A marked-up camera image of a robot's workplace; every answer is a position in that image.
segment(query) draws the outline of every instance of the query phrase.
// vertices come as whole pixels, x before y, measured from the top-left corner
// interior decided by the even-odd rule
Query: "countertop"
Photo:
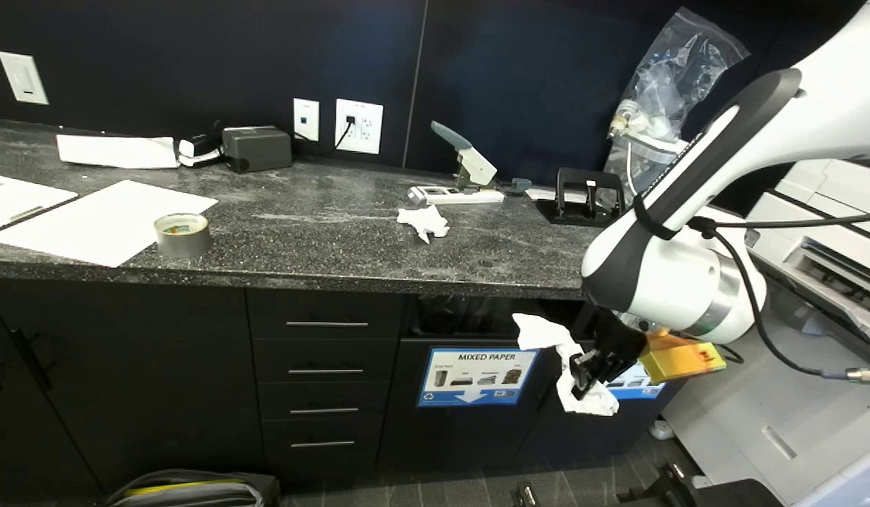
[[[426,244],[396,222],[396,208],[409,208],[409,187],[443,177],[346,164],[249,175],[82,168],[58,161],[50,130],[6,122],[0,175],[80,194],[142,181],[218,199],[205,212],[215,243],[198,261],[165,258],[151,244],[120,268],[95,268],[0,244],[0,280],[582,298],[581,256],[598,233],[551,226],[536,204],[510,198],[440,205],[450,233]]]

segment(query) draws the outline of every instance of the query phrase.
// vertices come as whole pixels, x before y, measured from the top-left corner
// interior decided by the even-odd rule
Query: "cabinet drawer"
[[[289,427],[265,426],[271,468],[288,480],[334,480],[372,474],[377,464],[377,435],[365,427]]]
[[[395,347],[379,340],[263,340],[258,380],[388,380]]]
[[[329,416],[379,416],[385,404],[382,380],[289,380],[263,382],[265,420],[329,420]]]
[[[250,294],[257,336],[396,340],[402,298],[368,294]]]

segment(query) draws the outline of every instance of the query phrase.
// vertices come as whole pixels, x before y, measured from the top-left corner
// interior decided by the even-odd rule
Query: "black device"
[[[225,126],[222,154],[234,158],[236,173],[267,173],[292,167],[289,136],[272,123]]]
[[[582,188],[585,204],[568,204],[565,191]],[[537,199],[548,222],[607,226],[624,212],[623,181],[607,173],[561,167],[555,175],[555,199]]]

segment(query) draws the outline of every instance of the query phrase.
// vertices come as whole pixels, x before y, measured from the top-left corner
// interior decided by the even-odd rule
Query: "wall outlet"
[[[292,99],[292,132],[295,140],[320,140],[320,102]]]
[[[339,99],[334,143],[341,151],[379,154],[379,130],[382,104]]]
[[[0,50],[0,63],[6,68],[15,102],[49,104],[49,95],[44,95],[35,56]]]

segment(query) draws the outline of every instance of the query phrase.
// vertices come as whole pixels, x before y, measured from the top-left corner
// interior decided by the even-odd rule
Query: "dark wall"
[[[272,119],[288,126],[292,95],[320,95],[329,116],[323,151],[332,154],[332,102],[356,95],[385,104],[382,158],[391,164],[406,158],[409,167],[453,168],[453,151],[427,126],[443,119],[468,132],[503,175],[546,184],[561,164],[602,167],[615,104],[681,4],[755,54],[720,84],[729,94],[814,50],[859,6],[12,0],[0,4],[0,44],[43,54],[53,104],[44,113],[15,108],[0,73],[0,116],[113,132],[201,132]]]

